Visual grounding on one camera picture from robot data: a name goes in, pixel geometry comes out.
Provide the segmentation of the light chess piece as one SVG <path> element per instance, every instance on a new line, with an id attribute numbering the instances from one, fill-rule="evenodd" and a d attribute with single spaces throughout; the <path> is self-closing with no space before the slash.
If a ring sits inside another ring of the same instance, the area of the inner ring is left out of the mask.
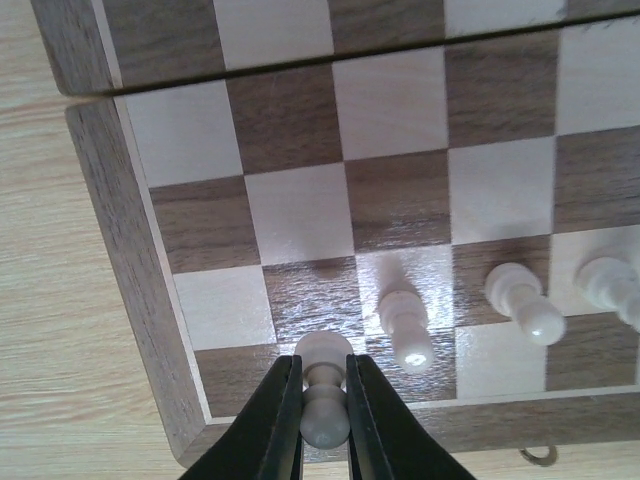
<path id="1" fill-rule="evenodd" d="M 326 331 L 303 336 L 295 347 L 305 387 L 300 433 L 316 449 L 335 449 L 348 439 L 351 428 L 343 387 L 346 357 L 352 353 L 346 338 Z"/>
<path id="2" fill-rule="evenodd" d="M 408 374 L 427 371 L 435 353 L 421 298 L 410 291 L 392 291 L 380 300 L 378 315 L 381 328 L 391 339 L 396 363 Z"/>
<path id="3" fill-rule="evenodd" d="M 539 278 L 526 266 L 503 263 L 491 270 L 484 293 L 491 307 L 515 322 L 534 344 L 550 346 L 566 332 L 563 314 L 543 294 Z"/>
<path id="4" fill-rule="evenodd" d="M 577 272 L 575 286 L 599 309 L 615 312 L 639 331 L 639 274 L 632 265 L 613 257 L 599 257 Z"/>

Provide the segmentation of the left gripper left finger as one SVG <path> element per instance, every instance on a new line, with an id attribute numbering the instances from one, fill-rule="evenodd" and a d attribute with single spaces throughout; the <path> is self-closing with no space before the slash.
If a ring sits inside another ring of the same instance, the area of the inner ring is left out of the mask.
<path id="1" fill-rule="evenodd" d="M 278 357 L 231 422 L 208 424 L 178 457 L 183 479 L 303 477 L 302 359 Z"/>

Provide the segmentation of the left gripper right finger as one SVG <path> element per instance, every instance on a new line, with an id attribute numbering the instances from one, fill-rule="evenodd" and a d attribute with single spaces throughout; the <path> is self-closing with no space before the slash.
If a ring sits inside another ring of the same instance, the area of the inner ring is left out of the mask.
<path id="1" fill-rule="evenodd" d="M 346 357 L 352 479 L 461 479 L 463 466 L 432 438 L 368 355 Z"/>

